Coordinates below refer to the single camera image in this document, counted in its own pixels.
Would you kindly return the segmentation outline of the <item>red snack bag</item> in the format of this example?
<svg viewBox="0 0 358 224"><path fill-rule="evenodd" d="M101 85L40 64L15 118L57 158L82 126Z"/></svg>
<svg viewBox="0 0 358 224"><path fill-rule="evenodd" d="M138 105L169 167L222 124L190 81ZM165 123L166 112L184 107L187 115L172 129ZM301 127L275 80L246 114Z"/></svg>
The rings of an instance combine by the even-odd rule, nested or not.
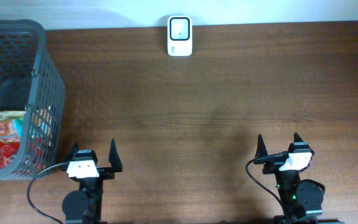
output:
<svg viewBox="0 0 358 224"><path fill-rule="evenodd" d="M11 163L19 150L20 142L0 141L0 170Z"/></svg>

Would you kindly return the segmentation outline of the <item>yellow wet wipes pack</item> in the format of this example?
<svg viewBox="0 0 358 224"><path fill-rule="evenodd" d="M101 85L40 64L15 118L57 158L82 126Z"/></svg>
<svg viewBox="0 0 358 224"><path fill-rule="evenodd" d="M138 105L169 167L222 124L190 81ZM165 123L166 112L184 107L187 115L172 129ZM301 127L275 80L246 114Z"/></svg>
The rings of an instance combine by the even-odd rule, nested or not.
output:
<svg viewBox="0 0 358 224"><path fill-rule="evenodd" d="M0 141L20 142L25 111L0 111Z"/></svg>

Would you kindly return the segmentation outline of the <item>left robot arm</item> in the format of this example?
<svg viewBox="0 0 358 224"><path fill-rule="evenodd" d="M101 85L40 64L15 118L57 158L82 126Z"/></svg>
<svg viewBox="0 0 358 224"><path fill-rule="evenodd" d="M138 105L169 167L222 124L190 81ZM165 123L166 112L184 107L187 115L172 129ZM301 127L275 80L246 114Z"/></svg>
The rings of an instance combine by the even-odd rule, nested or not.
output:
<svg viewBox="0 0 358 224"><path fill-rule="evenodd" d="M61 170L68 177L79 183L78 190L68 193L62 202L62 211L66 223L98 224L101 218L103 201L103 182L115 179L115 174L122 172L122 162L116 149L115 140L111 140L108 167L98 167L98 158L92 149L80 150L74 143L66 156Z"/></svg>

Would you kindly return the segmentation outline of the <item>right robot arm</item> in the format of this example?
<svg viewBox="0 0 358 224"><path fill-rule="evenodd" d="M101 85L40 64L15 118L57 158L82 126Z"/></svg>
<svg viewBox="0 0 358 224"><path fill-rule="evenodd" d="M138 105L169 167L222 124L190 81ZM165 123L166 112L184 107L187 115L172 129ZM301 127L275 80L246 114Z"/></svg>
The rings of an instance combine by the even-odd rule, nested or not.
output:
<svg viewBox="0 0 358 224"><path fill-rule="evenodd" d="M276 179L278 195L274 195L283 214L273 217L274 223L340 223L337 219L319 219L326 188L323 184L300 179L300 172L310 166L314 151L302 140L298 133L287 151L269 154L263 137L258 135L253 164L262 164L264 175L273 174Z"/></svg>

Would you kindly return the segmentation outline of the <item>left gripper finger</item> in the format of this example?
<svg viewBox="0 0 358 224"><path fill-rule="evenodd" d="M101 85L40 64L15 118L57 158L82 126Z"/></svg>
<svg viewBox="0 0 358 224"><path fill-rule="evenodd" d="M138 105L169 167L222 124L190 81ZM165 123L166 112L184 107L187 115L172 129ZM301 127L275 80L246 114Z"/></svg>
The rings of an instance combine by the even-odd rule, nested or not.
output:
<svg viewBox="0 0 358 224"><path fill-rule="evenodd" d="M111 165L113 172L122 172L122 162L116 148L114 138L111 139L108 161Z"/></svg>
<svg viewBox="0 0 358 224"><path fill-rule="evenodd" d="M67 156L64 158L63 162L70 162L70 161L72 161L72 160L75 158L75 156L76 156L78 150L79 150L78 143L75 142L74 145L71 147L71 150L69 151L69 153L67 154Z"/></svg>

